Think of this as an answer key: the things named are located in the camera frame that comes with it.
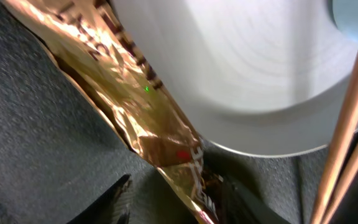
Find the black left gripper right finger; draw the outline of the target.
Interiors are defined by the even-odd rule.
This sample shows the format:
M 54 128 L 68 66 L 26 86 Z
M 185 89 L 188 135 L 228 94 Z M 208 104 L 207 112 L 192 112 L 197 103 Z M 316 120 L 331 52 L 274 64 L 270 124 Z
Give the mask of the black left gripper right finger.
M 289 224 L 266 206 L 237 179 L 226 176 L 222 187 L 222 215 L 224 224 Z

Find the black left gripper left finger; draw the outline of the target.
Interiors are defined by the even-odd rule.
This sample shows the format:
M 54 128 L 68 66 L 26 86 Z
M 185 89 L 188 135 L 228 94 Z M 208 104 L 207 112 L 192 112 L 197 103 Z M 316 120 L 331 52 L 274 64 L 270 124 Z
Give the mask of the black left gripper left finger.
M 128 224 L 131 200 L 131 175 L 124 174 L 68 224 Z

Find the wooden chopstick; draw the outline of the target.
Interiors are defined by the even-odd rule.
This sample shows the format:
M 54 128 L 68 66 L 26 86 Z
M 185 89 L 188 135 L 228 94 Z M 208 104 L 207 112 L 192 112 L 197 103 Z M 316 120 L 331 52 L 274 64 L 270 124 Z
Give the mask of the wooden chopstick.
M 339 178 L 339 181 L 336 184 L 336 187 L 334 188 L 334 192 L 331 196 L 330 204 L 328 205 L 323 220 L 321 222 L 322 224 L 328 224 L 331 221 L 340 203 L 342 202 L 347 190 L 351 186 L 352 181 L 355 179 L 357 173 L 358 173 L 358 142 L 353 153 L 351 154 L 348 163 L 345 166 L 342 175 Z
M 314 201 L 311 223 L 321 223 L 339 181 L 347 151 L 358 124 L 358 53 L 341 112 L 329 145 L 324 172 Z

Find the brown gold coffee sachet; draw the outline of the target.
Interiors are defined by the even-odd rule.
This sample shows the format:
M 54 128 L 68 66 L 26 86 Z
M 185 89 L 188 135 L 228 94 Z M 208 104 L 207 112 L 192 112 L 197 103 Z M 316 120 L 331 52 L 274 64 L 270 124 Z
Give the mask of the brown gold coffee sachet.
M 4 1 L 123 143 L 154 166 L 200 223 L 222 223 L 223 178 L 108 1 Z

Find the round black serving tray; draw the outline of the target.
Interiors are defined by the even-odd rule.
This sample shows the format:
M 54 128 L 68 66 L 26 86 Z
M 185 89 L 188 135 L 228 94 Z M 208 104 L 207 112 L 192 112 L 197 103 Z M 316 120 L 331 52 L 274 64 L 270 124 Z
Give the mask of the round black serving tray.
M 241 181 L 289 223 L 309 221 L 327 145 L 280 157 L 203 145 L 218 174 Z M 134 182 L 131 223 L 195 222 L 0 2 L 0 223 L 68 223 L 124 174 Z

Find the light grey round plate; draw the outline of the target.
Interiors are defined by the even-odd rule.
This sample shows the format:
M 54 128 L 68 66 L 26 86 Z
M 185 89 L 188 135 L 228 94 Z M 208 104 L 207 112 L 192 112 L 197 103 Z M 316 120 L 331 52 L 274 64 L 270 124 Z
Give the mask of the light grey round plate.
M 331 140 L 358 42 L 328 1 L 114 1 L 197 132 L 239 154 L 280 157 Z

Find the light blue plastic cup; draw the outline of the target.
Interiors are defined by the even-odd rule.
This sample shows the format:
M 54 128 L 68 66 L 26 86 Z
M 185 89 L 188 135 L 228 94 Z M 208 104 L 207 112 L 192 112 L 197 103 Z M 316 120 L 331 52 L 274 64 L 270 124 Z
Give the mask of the light blue plastic cup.
M 331 8 L 337 29 L 358 42 L 358 0 L 332 0 Z

